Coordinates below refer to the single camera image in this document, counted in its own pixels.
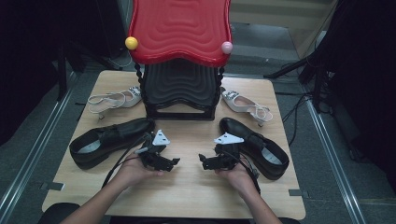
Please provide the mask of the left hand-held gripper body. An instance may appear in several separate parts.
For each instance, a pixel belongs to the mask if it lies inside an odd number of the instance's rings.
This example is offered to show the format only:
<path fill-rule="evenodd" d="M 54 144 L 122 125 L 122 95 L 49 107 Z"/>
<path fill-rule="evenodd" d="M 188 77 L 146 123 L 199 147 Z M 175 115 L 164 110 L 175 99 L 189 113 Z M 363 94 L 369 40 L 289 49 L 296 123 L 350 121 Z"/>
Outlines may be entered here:
<path fill-rule="evenodd" d="M 141 159 L 145 167 L 149 166 L 154 170 L 160 165 L 166 165 L 164 163 L 164 157 L 161 156 L 161 152 L 170 144 L 170 141 L 163 134 L 162 130 L 158 130 L 156 133 L 147 133 L 144 136 L 145 142 L 142 147 L 136 151 L 136 154 Z"/>

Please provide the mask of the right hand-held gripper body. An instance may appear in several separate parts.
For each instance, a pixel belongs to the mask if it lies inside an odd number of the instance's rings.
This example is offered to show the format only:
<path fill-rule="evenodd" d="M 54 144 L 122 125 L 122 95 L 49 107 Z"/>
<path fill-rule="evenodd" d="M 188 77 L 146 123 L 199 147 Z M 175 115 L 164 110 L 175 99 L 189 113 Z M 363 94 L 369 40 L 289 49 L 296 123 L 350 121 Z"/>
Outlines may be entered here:
<path fill-rule="evenodd" d="M 214 140 L 216 143 L 215 152 L 217 154 L 215 170 L 232 170 L 239 162 L 239 145 L 244 139 L 230 133 L 225 133 Z"/>

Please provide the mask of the black leather shoe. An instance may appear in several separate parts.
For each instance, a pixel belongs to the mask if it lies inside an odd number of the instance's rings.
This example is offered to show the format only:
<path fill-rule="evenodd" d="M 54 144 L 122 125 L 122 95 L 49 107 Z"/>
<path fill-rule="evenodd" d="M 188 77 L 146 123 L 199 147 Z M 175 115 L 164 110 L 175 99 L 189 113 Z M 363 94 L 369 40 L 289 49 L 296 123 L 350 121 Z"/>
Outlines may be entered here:
<path fill-rule="evenodd" d="M 140 144 L 141 137 L 154 128 L 154 120 L 147 118 L 94 128 L 74 139 L 69 145 L 69 151 L 78 168 L 91 169 L 113 152 Z"/>
<path fill-rule="evenodd" d="M 244 139 L 240 150 L 252 159 L 256 168 L 267 179 L 278 180 L 285 174 L 290 159 L 285 150 L 277 143 L 260 133 L 255 133 L 236 119 L 221 119 L 219 128 L 223 133 L 229 133 Z"/>

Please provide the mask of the white strappy sandal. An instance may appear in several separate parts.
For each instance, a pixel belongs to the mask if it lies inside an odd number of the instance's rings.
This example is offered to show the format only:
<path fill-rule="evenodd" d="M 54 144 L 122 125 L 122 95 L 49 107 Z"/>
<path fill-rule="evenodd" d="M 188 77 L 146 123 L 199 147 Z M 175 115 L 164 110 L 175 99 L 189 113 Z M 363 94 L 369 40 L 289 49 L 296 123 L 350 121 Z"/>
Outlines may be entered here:
<path fill-rule="evenodd" d="M 220 94 L 223 101 L 232 111 L 236 113 L 248 113 L 257 121 L 260 127 L 262 127 L 265 122 L 273 119 L 273 114 L 267 106 L 259 105 L 237 91 L 226 90 L 221 87 Z"/>
<path fill-rule="evenodd" d="M 141 99 L 140 88 L 132 86 L 126 91 L 90 96 L 88 99 L 88 109 L 91 113 L 97 114 L 102 119 L 105 111 L 116 108 L 129 108 L 135 106 Z"/>

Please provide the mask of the red and black shoe rack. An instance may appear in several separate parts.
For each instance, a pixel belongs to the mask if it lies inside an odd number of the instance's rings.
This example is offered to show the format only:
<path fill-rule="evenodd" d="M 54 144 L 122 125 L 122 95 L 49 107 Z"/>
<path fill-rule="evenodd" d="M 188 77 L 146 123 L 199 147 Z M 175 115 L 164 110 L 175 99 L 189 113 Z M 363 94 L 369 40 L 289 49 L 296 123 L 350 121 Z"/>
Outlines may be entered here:
<path fill-rule="evenodd" d="M 133 0 L 125 45 L 147 116 L 212 120 L 233 50 L 231 0 Z"/>

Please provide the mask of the person's left hand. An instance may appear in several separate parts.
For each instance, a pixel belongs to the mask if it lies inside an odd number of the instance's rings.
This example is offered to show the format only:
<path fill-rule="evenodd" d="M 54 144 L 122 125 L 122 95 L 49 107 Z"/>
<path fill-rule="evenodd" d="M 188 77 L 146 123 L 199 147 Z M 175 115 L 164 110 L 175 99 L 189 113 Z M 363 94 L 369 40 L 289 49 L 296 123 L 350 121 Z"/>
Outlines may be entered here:
<path fill-rule="evenodd" d="M 123 189 L 126 189 L 145 179 L 162 175 L 162 171 L 150 170 L 143 165 L 138 156 L 130 155 L 121 163 L 120 169 L 113 177 L 113 181 Z"/>

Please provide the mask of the person's right hand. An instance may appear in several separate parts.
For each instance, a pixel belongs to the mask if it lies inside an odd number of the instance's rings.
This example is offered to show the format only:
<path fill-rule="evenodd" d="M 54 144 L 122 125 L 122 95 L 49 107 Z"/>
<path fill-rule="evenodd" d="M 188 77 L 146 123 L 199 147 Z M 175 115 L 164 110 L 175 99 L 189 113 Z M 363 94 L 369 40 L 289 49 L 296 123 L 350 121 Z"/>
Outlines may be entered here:
<path fill-rule="evenodd" d="M 259 194 L 248 171 L 241 164 L 237 164 L 232 170 L 216 170 L 215 174 L 227 179 L 242 198 Z"/>

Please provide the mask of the grey tape strip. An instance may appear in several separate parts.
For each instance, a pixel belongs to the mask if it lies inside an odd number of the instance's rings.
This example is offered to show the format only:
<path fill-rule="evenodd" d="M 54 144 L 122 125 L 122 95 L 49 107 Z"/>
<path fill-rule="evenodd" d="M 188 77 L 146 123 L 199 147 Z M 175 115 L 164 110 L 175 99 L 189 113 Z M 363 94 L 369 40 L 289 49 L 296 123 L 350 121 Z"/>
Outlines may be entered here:
<path fill-rule="evenodd" d="M 64 183 L 55 183 L 55 182 L 44 182 L 40 186 L 43 190 L 62 190 L 64 188 Z"/>
<path fill-rule="evenodd" d="M 289 195 L 290 196 L 301 196 L 302 198 L 308 198 L 309 193 L 307 190 L 303 189 L 290 189 L 289 190 Z"/>

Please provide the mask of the black stool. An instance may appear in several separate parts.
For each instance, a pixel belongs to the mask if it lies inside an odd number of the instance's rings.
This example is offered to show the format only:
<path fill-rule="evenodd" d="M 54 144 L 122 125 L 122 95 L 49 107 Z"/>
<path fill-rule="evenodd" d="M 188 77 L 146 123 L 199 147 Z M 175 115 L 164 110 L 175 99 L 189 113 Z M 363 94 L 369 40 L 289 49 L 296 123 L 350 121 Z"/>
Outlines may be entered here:
<path fill-rule="evenodd" d="M 76 203 L 55 203 L 37 221 L 37 224 L 60 224 L 65 218 L 79 209 Z"/>

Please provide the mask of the black tripod stand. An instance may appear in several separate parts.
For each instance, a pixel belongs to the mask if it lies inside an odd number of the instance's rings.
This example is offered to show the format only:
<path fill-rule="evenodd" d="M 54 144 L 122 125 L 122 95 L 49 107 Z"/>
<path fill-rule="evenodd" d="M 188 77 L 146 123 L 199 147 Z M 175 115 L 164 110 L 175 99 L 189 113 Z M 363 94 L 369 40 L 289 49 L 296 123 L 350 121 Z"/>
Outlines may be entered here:
<path fill-rule="evenodd" d="M 312 104 L 315 110 L 320 113 L 321 90 L 326 76 L 326 69 L 324 61 L 321 59 L 321 55 L 318 52 L 313 52 L 300 61 L 287 65 L 279 71 L 270 75 L 264 75 L 263 77 L 275 79 L 293 70 L 297 70 L 300 67 L 304 68 L 298 76 L 300 83 L 307 85 L 311 80 L 314 81 Z"/>

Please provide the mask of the black metal stand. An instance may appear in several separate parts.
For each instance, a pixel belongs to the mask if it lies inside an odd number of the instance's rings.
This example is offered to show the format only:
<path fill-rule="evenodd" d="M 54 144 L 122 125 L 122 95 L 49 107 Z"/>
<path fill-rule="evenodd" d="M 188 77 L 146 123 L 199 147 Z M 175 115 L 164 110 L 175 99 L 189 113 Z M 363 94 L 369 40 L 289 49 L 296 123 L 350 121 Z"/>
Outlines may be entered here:
<path fill-rule="evenodd" d="M 64 53 L 64 46 L 58 48 L 58 97 L 57 100 L 61 101 L 67 92 L 67 76 L 66 76 L 66 57 Z"/>

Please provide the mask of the dark curtain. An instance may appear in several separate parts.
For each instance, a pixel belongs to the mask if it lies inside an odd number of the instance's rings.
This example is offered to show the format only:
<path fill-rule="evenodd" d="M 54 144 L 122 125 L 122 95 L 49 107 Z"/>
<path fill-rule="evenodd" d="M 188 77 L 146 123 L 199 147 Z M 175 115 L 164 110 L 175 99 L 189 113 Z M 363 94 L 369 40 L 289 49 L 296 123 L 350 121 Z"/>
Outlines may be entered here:
<path fill-rule="evenodd" d="M 396 193 L 396 0 L 338 0 L 318 51 L 349 145 Z"/>
<path fill-rule="evenodd" d="M 58 85 L 58 48 L 82 72 L 83 56 L 109 61 L 125 51 L 119 0 L 0 0 L 0 146 Z"/>

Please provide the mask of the metal floor rail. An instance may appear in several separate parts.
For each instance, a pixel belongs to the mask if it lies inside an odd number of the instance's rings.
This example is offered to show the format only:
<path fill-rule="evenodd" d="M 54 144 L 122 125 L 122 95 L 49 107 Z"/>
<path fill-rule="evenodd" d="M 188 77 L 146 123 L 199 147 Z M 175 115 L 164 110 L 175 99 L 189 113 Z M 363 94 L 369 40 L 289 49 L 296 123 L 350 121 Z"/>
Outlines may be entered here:
<path fill-rule="evenodd" d="M 3 197 L 0 199 L 0 224 L 7 224 L 15 205 L 21 197 L 25 186 L 27 185 L 62 113 L 64 112 L 64 109 L 67 106 L 70 95 L 72 94 L 78 79 L 79 74 L 76 72 L 71 72 L 66 76 L 66 83 L 69 85 L 69 89 L 66 90 L 64 96 L 58 100 L 52 108 L 51 113 L 49 114 L 37 139 L 30 146 L 21 168 L 3 194 Z"/>
<path fill-rule="evenodd" d="M 332 168 L 333 176 L 339 188 L 340 194 L 342 196 L 344 205 L 346 206 L 346 210 L 349 214 L 352 224 L 367 224 L 364 214 L 361 211 L 360 203 L 349 182 L 344 167 L 337 156 L 332 140 L 327 132 L 321 115 L 316 111 L 313 103 L 310 100 L 308 100 L 306 104 L 310 117 L 316 127 L 320 142 L 325 151 L 327 160 Z"/>

